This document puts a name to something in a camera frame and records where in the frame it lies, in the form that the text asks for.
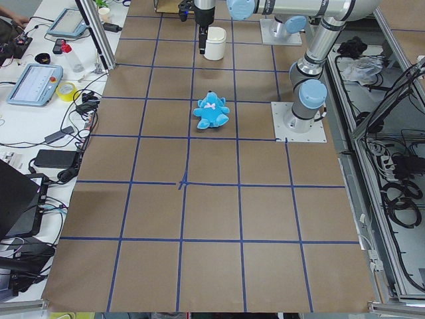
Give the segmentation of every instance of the blue stuffed toy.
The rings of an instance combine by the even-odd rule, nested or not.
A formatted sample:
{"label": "blue stuffed toy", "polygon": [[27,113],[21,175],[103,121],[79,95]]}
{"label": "blue stuffed toy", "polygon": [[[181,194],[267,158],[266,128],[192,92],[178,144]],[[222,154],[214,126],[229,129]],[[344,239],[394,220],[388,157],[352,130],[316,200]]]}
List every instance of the blue stuffed toy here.
{"label": "blue stuffed toy", "polygon": [[225,98],[218,98],[217,94],[208,91],[207,96],[203,100],[198,100],[198,107],[193,110],[193,115],[200,116],[197,128],[204,130],[205,128],[217,128],[228,122],[230,113],[229,108],[224,106]]}

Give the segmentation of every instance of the small white cup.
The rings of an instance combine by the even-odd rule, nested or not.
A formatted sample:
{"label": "small white cup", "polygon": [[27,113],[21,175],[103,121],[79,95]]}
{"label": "small white cup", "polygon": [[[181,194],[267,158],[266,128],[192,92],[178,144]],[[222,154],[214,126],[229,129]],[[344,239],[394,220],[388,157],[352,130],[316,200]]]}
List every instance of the small white cup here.
{"label": "small white cup", "polygon": [[111,23],[111,9],[109,8],[99,8],[99,16],[100,16],[100,20],[102,20],[103,22],[106,23]]}
{"label": "small white cup", "polygon": [[221,60],[226,48],[226,30],[219,27],[209,27],[207,45],[204,57],[208,60]]}

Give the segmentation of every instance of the black laptop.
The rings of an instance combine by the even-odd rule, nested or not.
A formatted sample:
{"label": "black laptop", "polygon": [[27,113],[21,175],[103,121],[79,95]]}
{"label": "black laptop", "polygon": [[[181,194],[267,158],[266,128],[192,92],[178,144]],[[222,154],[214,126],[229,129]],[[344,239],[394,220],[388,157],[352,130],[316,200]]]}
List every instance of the black laptop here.
{"label": "black laptop", "polygon": [[43,174],[24,175],[0,160],[0,240],[40,231],[47,185]]}

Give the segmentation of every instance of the person's hand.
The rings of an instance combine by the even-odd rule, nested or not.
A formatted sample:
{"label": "person's hand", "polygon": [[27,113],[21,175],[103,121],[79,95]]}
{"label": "person's hand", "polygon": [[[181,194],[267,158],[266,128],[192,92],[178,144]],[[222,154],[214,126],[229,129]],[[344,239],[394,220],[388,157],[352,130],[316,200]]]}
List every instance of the person's hand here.
{"label": "person's hand", "polygon": [[11,15],[11,19],[14,20],[14,22],[16,22],[16,24],[23,29],[25,28],[25,25],[29,22],[29,18],[24,15],[14,14]]}

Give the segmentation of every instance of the metal mounting plate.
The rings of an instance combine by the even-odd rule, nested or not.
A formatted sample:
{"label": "metal mounting plate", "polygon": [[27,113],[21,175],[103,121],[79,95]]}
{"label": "metal mounting plate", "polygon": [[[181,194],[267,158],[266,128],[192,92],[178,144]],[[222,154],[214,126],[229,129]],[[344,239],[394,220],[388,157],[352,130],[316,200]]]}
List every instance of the metal mounting plate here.
{"label": "metal mounting plate", "polygon": [[292,107],[292,102],[272,102],[274,135],[278,142],[306,142],[306,143],[326,143],[325,130],[321,121],[315,122],[307,133],[295,133],[284,124],[284,114]]}
{"label": "metal mounting plate", "polygon": [[300,46],[302,45],[301,35],[299,33],[294,33],[287,38],[276,38],[270,34],[270,28],[272,27],[274,19],[260,19],[261,25],[261,37],[263,39],[263,44],[265,45],[290,45],[290,46]]}

